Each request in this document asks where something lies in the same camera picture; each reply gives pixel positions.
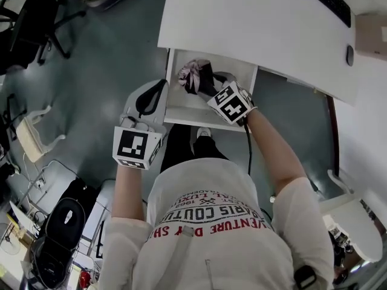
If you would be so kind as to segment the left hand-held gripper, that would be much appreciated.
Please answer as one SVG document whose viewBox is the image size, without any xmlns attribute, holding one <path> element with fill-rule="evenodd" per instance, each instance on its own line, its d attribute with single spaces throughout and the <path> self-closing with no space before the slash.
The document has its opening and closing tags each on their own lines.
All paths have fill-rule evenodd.
<svg viewBox="0 0 387 290">
<path fill-rule="evenodd" d="M 130 115 L 147 122 L 151 131 L 114 128 L 112 157 L 117 164 L 148 170 L 163 145 L 167 130 L 163 125 L 166 114 L 169 83 L 165 79 L 145 83 L 131 93 L 120 118 Z"/>
</svg>

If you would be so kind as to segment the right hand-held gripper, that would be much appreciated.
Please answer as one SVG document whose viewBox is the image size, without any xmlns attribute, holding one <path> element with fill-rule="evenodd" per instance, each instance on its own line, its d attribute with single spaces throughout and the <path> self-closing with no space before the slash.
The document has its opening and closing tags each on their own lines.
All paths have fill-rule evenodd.
<svg viewBox="0 0 387 290">
<path fill-rule="evenodd" d="M 256 109 L 251 94 L 228 72 L 215 72 L 213 78 L 221 83 L 218 92 L 207 104 L 228 124 L 243 126 L 243 119 Z"/>
</svg>

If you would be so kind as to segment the person's left hand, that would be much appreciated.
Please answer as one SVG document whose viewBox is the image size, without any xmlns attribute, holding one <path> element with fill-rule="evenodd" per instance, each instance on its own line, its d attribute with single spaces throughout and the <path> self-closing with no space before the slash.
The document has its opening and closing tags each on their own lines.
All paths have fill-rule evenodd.
<svg viewBox="0 0 387 290">
<path fill-rule="evenodd" d="M 121 118 L 120 126 L 126 129 L 136 129 L 139 131 L 151 131 L 150 125 L 147 122 L 141 121 L 136 117 L 124 115 Z"/>
</svg>

